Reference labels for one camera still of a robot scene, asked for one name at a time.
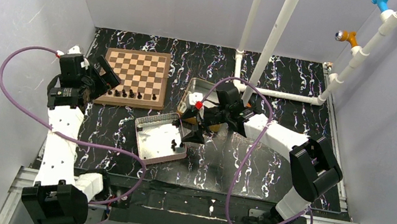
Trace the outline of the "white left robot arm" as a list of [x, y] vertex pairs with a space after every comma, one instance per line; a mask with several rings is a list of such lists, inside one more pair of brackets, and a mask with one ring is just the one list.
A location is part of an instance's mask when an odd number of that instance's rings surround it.
[[99, 173], [74, 176], [78, 131], [87, 104], [121, 84], [104, 57], [93, 64], [73, 46], [58, 52], [60, 74], [47, 87], [48, 123], [42, 163], [33, 186], [22, 190], [21, 201], [34, 224], [82, 224], [88, 203], [103, 190]]

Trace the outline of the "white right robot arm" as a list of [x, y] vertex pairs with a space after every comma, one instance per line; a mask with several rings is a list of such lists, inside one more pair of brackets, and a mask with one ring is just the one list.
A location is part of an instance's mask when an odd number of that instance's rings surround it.
[[187, 96], [182, 118], [194, 118], [197, 124], [182, 141], [204, 144], [204, 132], [209, 132], [213, 125], [225, 123], [233, 132], [258, 140], [284, 157], [291, 166], [292, 187], [265, 215], [266, 218], [274, 222], [288, 220], [343, 179], [327, 138], [311, 138], [269, 120], [257, 107], [242, 100], [232, 82], [217, 85], [215, 92], [218, 101], [210, 106], [205, 104], [204, 95], [200, 92]]

